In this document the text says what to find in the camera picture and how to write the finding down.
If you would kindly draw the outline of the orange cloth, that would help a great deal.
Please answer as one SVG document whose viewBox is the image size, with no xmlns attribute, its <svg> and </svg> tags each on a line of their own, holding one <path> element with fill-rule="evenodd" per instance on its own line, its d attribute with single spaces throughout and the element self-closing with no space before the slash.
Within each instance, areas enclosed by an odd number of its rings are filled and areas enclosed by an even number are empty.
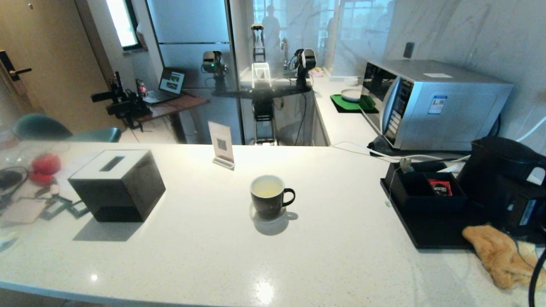
<svg viewBox="0 0 546 307">
<path fill-rule="evenodd" d="M 465 227 L 462 236 L 472 245 L 497 287 L 512 290 L 530 286 L 538 263 L 534 243 L 514 240 L 490 225 Z"/>
</svg>

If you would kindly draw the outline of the silver refrigerator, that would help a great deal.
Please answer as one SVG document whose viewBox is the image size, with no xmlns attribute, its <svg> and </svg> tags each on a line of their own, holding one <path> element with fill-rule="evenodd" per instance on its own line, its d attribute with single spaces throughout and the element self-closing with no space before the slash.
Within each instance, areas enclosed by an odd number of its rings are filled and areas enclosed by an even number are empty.
<svg viewBox="0 0 546 307">
<path fill-rule="evenodd" d="M 156 46 L 164 67 L 185 72 L 186 97 L 206 100 L 205 104 L 169 115 L 178 142 L 210 144 L 208 122 L 230 128 L 232 142 L 244 141 L 241 103 L 237 98 L 216 97 L 216 82 L 201 67 L 207 51 L 220 51 L 228 91 L 239 81 L 233 47 L 229 0 L 146 0 Z"/>
</svg>

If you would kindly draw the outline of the wooden door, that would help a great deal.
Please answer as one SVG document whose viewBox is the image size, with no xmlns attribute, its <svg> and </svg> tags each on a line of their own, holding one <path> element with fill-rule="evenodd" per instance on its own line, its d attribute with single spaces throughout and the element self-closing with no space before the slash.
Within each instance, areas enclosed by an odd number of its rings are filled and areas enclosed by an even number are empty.
<svg viewBox="0 0 546 307">
<path fill-rule="evenodd" d="M 107 83 L 84 29 L 76 0 L 0 0 L 0 50 L 16 70 L 13 82 L 0 62 L 0 131 L 29 113 L 42 113 L 80 134 L 123 125 L 107 102 L 90 95 Z"/>
</svg>

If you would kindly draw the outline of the black electric kettle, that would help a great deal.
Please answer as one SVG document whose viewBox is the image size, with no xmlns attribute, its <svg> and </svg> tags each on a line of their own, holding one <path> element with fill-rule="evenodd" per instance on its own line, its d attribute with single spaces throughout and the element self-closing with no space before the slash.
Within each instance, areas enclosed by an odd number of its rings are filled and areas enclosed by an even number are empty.
<svg viewBox="0 0 546 307">
<path fill-rule="evenodd" d="M 515 140 L 486 136 L 472 141 L 470 157 L 456 179 L 472 202 L 499 216 L 505 188 L 498 178 L 526 180 L 535 168 L 546 171 L 546 156 Z"/>
</svg>

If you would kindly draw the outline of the dark card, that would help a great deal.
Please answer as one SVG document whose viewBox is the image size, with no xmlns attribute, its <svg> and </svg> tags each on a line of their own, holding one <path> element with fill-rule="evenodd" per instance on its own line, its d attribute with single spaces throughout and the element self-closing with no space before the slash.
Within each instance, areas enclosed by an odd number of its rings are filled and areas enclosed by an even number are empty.
<svg viewBox="0 0 546 307">
<path fill-rule="evenodd" d="M 41 212 L 40 218 L 50 221 L 72 204 L 72 200 L 65 197 L 52 196 L 46 201 L 46 208 Z"/>
<path fill-rule="evenodd" d="M 82 216 L 85 216 L 88 212 L 90 212 L 89 208 L 87 208 L 86 204 L 84 204 L 82 200 L 74 202 L 74 204 L 68 206 L 67 210 L 76 219 L 81 218 Z"/>
</svg>

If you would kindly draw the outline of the red plush toy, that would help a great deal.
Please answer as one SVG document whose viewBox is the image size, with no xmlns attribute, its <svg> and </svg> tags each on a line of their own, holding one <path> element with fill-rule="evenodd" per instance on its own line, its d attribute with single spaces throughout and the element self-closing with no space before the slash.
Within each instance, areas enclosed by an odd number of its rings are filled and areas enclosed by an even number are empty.
<svg viewBox="0 0 546 307">
<path fill-rule="evenodd" d="M 60 171 L 62 165 L 60 158 L 55 154 L 43 154 L 37 156 L 31 162 L 29 178 L 38 186 L 49 186 L 55 181 L 55 175 Z"/>
</svg>

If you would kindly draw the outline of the teal chair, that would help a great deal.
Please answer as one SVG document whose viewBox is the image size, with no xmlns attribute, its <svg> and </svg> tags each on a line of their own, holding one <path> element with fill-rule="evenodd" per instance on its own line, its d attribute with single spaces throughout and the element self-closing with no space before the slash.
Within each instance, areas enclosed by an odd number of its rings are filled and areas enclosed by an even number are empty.
<svg viewBox="0 0 546 307">
<path fill-rule="evenodd" d="M 119 142 L 122 136 L 117 127 L 74 134 L 59 121 L 42 113 L 22 116 L 12 132 L 22 141 Z"/>
</svg>

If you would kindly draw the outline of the red coffee sachet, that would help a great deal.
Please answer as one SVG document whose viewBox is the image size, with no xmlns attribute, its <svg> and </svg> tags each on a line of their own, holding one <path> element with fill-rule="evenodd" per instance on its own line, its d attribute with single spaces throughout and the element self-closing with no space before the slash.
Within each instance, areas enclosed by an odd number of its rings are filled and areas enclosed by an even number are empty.
<svg viewBox="0 0 546 307">
<path fill-rule="evenodd" d="M 437 196 L 451 197 L 453 195 L 450 181 L 434 178 L 429 178 L 427 180 Z"/>
</svg>

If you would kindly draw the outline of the black organizer box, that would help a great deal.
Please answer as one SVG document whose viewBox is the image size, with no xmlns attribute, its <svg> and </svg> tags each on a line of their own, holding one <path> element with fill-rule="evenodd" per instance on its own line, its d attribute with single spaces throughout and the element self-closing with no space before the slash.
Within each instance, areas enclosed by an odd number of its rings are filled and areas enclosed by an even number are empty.
<svg viewBox="0 0 546 307">
<path fill-rule="evenodd" d="M 452 173 L 437 172 L 447 167 L 445 163 L 418 162 L 412 166 L 414 172 L 403 174 L 398 162 L 390 163 L 386 177 L 381 179 L 387 196 L 398 209 L 416 214 L 449 214 L 462 210 L 468 196 Z M 437 196 L 429 185 L 429 178 L 450 181 L 453 195 Z"/>
</svg>

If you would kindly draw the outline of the wooden table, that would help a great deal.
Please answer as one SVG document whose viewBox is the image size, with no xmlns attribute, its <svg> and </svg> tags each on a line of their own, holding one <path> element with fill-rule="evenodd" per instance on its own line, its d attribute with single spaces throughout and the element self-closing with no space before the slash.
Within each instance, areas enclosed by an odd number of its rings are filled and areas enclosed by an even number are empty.
<svg viewBox="0 0 546 307">
<path fill-rule="evenodd" d="M 168 119 L 170 119 L 177 143 L 185 144 L 187 140 L 183 129 L 183 124 L 180 119 L 180 113 L 182 111 L 190 110 L 194 107 L 199 107 L 209 103 L 209 101 L 209 99 L 202 97 L 182 95 L 176 99 L 150 105 L 149 109 L 151 113 L 144 116 L 135 117 L 134 121 L 142 124 L 144 122 L 153 121 L 162 117 L 168 117 Z"/>
</svg>

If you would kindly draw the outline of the black tissue box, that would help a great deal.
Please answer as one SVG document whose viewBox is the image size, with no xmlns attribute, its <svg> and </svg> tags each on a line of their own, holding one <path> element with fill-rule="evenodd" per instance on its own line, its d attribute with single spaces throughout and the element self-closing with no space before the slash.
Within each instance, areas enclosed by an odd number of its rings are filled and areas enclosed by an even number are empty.
<svg viewBox="0 0 546 307">
<path fill-rule="evenodd" d="M 145 222 L 166 192 L 151 150 L 104 150 L 67 181 L 98 222 Z"/>
</svg>

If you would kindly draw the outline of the silver microwave oven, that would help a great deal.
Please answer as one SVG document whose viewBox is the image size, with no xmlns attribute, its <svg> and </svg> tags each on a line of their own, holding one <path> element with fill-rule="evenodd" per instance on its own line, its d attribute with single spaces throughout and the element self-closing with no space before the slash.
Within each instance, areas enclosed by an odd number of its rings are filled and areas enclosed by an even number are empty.
<svg viewBox="0 0 546 307">
<path fill-rule="evenodd" d="M 369 60 L 362 93 L 377 113 L 363 117 L 387 148 L 467 152 L 490 133 L 513 87 L 435 60 Z"/>
</svg>

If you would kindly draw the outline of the open laptop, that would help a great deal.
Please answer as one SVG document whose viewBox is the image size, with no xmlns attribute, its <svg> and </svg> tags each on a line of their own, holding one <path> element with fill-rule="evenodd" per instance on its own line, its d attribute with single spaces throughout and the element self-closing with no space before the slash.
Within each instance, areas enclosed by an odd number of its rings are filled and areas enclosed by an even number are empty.
<svg viewBox="0 0 546 307">
<path fill-rule="evenodd" d="M 143 101 L 148 105 L 154 105 L 180 97 L 183 93 L 185 75 L 185 72 L 181 70 L 164 68 L 158 89 L 148 91 Z"/>
</svg>

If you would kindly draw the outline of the black ceramic mug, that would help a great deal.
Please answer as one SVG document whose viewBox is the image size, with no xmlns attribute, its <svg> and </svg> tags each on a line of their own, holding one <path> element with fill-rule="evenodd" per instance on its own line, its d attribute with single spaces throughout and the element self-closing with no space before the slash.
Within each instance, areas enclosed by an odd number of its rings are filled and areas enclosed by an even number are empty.
<svg viewBox="0 0 546 307">
<path fill-rule="evenodd" d="M 296 198 L 292 188 L 286 187 L 280 177 L 271 174 L 256 177 L 251 182 L 250 192 L 258 216 L 265 220 L 275 219 Z"/>
</svg>

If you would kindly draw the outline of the QR code sign stand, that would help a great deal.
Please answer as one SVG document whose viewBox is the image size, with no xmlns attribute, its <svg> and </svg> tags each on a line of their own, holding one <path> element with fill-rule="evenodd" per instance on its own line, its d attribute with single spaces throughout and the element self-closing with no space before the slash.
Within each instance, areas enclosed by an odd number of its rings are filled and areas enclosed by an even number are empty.
<svg viewBox="0 0 546 307">
<path fill-rule="evenodd" d="M 233 171 L 235 169 L 235 159 L 230 127 L 212 121 L 208 122 L 208 127 L 215 154 L 212 162 Z"/>
</svg>

